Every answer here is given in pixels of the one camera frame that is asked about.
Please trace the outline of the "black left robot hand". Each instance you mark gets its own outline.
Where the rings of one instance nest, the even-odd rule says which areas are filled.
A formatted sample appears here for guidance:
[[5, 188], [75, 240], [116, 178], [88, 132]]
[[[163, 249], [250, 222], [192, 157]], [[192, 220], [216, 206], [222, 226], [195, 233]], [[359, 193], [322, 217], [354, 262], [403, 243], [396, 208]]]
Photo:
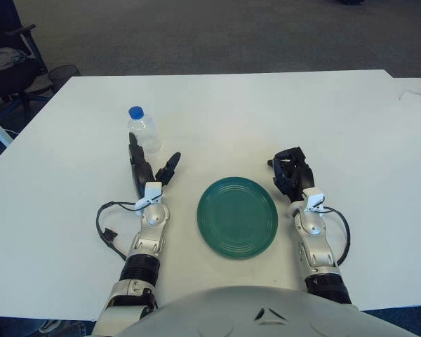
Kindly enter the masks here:
[[160, 168], [154, 175], [150, 163], [145, 159], [143, 148], [138, 144], [134, 134], [129, 133], [129, 159], [135, 190], [139, 198], [145, 196], [146, 183], [160, 182], [163, 186], [167, 185], [175, 174], [175, 168], [178, 165], [181, 153], [176, 152], [166, 162], [163, 168]]

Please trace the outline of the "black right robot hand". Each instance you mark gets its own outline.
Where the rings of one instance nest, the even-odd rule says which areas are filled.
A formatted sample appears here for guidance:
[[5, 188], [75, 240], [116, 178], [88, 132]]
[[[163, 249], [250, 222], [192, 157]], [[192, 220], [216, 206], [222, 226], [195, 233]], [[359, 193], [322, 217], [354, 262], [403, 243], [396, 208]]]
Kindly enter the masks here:
[[273, 182], [290, 202], [303, 200], [303, 190], [315, 187], [314, 176], [300, 147], [280, 151], [267, 165], [273, 169]]

